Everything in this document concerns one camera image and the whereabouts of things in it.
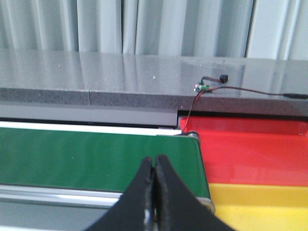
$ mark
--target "gray countertop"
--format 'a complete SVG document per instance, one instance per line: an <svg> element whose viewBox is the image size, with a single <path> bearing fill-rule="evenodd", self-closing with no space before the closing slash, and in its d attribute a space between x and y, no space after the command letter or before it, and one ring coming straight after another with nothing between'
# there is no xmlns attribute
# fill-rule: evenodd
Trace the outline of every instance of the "gray countertop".
<svg viewBox="0 0 308 231"><path fill-rule="evenodd" d="M0 102L189 110L201 77L221 74L226 86L308 93L308 61L0 49ZM222 89L194 110L308 116L308 100Z"/></svg>

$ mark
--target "red surface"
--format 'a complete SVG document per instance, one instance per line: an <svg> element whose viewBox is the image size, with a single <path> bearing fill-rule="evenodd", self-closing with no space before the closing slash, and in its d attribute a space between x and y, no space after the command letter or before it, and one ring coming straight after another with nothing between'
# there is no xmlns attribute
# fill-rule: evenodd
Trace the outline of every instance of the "red surface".
<svg viewBox="0 0 308 231"><path fill-rule="evenodd" d="M191 117L188 130L201 137L209 183L308 186L306 122Z"/></svg>

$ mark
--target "yellow surface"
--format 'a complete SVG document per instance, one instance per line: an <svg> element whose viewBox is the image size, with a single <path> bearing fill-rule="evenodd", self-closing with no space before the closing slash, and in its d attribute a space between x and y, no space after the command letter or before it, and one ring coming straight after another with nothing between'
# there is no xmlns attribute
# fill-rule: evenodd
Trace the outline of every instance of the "yellow surface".
<svg viewBox="0 0 308 231"><path fill-rule="evenodd" d="M308 231L308 187L209 184L216 216L238 231Z"/></svg>

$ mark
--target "green conveyor belt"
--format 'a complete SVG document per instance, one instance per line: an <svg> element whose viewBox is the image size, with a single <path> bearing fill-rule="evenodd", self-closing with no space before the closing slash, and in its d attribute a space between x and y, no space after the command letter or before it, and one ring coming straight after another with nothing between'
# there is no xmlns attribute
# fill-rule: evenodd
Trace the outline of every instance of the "green conveyor belt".
<svg viewBox="0 0 308 231"><path fill-rule="evenodd" d="M123 192L142 158L158 154L210 197L198 142L181 136L0 128L0 183Z"/></svg>

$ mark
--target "white curtain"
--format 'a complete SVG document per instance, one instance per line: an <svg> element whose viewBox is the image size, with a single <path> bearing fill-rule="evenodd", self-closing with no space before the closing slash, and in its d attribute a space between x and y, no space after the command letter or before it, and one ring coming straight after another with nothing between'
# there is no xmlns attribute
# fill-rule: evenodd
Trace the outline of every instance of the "white curtain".
<svg viewBox="0 0 308 231"><path fill-rule="evenodd" d="M0 48L308 59L308 0L1 0Z"/></svg>

